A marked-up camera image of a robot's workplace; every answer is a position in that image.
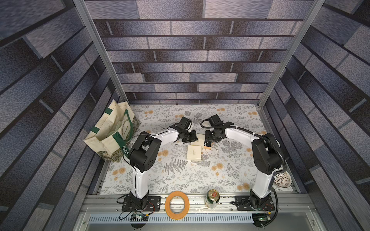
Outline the cream drawer jewelry box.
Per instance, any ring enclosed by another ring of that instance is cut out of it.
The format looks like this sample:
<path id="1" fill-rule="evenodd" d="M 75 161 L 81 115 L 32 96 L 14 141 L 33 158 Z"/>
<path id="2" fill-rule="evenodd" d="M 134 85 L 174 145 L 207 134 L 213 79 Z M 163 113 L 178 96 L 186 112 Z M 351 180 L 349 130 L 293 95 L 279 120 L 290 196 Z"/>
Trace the cream drawer jewelry box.
<path id="1" fill-rule="evenodd" d="M 189 161 L 201 161 L 201 146 L 196 145 L 189 145 L 188 146 L 188 153 L 187 153 L 187 160 Z"/>

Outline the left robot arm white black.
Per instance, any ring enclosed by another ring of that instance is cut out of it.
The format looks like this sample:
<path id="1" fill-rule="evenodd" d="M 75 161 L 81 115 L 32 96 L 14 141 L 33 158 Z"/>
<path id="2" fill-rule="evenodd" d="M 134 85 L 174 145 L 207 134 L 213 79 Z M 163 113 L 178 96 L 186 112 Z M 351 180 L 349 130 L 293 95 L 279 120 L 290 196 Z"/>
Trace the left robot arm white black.
<path id="1" fill-rule="evenodd" d="M 148 197 L 148 171 L 153 167 L 161 146 L 175 143 L 197 141 L 196 131 L 192 130 L 193 122 L 182 117 L 179 123 L 175 123 L 160 133 L 150 134 L 142 132 L 129 152 L 130 165 L 134 168 L 134 188 L 130 197 L 137 203 L 146 203 Z"/>

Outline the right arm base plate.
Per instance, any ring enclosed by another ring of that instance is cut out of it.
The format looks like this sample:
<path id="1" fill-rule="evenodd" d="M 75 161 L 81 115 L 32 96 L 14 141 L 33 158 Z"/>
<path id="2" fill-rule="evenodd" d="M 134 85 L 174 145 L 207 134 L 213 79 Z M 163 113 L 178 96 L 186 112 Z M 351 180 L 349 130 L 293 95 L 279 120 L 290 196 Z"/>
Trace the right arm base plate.
<path id="1" fill-rule="evenodd" d="M 235 196 L 235 201 L 232 202 L 237 207 L 238 211 L 274 211 L 276 210 L 275 204 L 269 194 L 265 198 L 257 196 Z"/>

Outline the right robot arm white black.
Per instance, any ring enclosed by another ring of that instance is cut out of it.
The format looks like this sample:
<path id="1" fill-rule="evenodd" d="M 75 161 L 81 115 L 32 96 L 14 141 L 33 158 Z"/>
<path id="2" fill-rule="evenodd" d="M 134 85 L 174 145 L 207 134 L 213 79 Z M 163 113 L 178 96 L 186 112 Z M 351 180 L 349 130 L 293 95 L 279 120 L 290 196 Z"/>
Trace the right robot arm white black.
<path id="1" fill-rule="evenodd" d="M 250 191 L 249 204 L 255 208 L 264 204 L 271 196 L 276 175 L 287 170 L 286 157 L 274 135 L 259 135 L 232 122 L 224 123 L 218 115 L 201 121 L 200 125 L 206 129 L 206 142 L 219 142 L 228 138 L 251 145 L 257 175 Z"/>

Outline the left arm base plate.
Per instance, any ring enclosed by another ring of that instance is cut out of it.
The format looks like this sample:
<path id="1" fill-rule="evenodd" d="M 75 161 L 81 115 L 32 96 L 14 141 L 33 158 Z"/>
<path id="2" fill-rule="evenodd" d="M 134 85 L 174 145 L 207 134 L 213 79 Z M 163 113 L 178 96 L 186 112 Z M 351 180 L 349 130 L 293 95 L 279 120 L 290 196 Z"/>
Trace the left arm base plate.
<path id="1" fill-rule="evenodd" d="M 126 196 L 122 202 L 122 212 L 148 211 L 158 212 L 161 208 L 160 196 L 148 196 L 137 199 L 135 196 Z"/>

